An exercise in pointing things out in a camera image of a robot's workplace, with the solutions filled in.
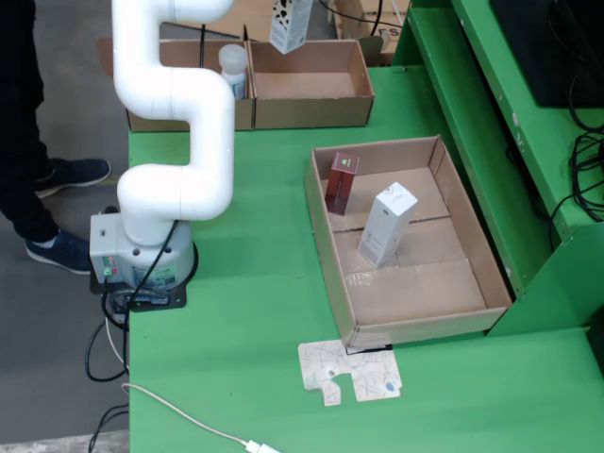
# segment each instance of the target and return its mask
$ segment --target red box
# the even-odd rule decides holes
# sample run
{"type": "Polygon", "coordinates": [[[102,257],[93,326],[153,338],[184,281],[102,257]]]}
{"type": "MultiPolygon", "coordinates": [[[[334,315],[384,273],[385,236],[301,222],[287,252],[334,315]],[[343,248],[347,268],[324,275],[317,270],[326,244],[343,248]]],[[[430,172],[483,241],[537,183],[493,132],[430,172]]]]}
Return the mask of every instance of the red box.
{"type": "Polygon", "coordinates": [[[359,158],[344,153],[336,153],[331,163],[331,173],[325,194],[327,210],[344,215],[348,197],[352,190],[352,181],[359,168],[359,158]]]}

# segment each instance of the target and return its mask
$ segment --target paper sheet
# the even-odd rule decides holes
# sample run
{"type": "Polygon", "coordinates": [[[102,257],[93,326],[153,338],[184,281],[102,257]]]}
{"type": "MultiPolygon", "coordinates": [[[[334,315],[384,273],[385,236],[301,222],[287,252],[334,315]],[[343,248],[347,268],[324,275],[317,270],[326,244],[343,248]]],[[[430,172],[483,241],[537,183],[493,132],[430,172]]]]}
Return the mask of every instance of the paper sheet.
{"type": "Polygon", "coordinates": [[[350,374],[357,401],[397,398],[403,383],[393,351],[349,356],[341,340],[301,344],[298,347],[306,390],[321,390],[326,406],[342,402],[338,375],[350,374]]]}

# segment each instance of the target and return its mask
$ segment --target white bottle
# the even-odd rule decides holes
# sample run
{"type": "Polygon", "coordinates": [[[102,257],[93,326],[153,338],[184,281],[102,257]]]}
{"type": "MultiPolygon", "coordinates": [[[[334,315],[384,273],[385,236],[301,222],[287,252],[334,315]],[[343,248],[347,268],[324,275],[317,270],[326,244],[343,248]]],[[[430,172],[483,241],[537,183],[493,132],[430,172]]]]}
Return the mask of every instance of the white bottle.
{"type": "Polygon", "coordinates": [[[232,87],[235,99],[245,99],[247,51],[240,45],[227,44],[220,49],[218,61],[223,68],[222,77],[232,87]]]}

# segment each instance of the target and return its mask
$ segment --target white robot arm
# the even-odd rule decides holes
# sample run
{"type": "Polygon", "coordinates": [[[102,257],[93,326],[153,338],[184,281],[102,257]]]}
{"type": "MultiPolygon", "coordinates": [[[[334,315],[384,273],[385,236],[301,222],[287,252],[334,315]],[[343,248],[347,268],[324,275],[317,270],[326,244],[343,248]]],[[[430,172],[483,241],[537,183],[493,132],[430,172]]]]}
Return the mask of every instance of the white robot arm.
{"type": "Polygon", "coordinates": [[[230,204],[233,91],[211,70],[162,66],[159,26],[165,21],[217,21],[233,1],[112,0],[113,78],[119,98],[142,118],[189,123],[191,158],[185,166],[129,169],[118,184],[121,212],[92,217],[91,259],[101,285],[137,287],[145,282],[149,288],[170,290],[185,282],[195,263],[190,225],[180,222],[169,251],[159,253],[174,221],[210,220],[230,204]]]}
{"type": "Polygon", "coordinates": [[[166,21],[211,23],[233,0],[113,0],[113,77],[122,103],[148,119],[191,127],[191,161],[184,167],[141,165],[120,179],[126,235],[161,244],[175,219],[209,220],[233,194],[235,98],[206,69],[168,68],[159,61],[159,26],[166,21]]]}

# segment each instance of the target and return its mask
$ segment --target person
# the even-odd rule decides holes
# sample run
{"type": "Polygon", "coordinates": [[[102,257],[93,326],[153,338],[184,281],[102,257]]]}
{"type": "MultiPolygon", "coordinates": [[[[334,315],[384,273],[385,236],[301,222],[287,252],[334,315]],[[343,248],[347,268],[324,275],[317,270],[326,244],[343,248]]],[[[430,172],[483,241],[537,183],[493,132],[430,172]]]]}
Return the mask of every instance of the person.
{"type": "Polygon", "coordinates": [[[49,159],[36,110],[43,84],[33,30],[34,0],[0,6],[0,211],[34,260],[89,274],[89,243],[59,228],[41,199],[67,187],[97,184],[110,174],[102,159],[49,159]]]}

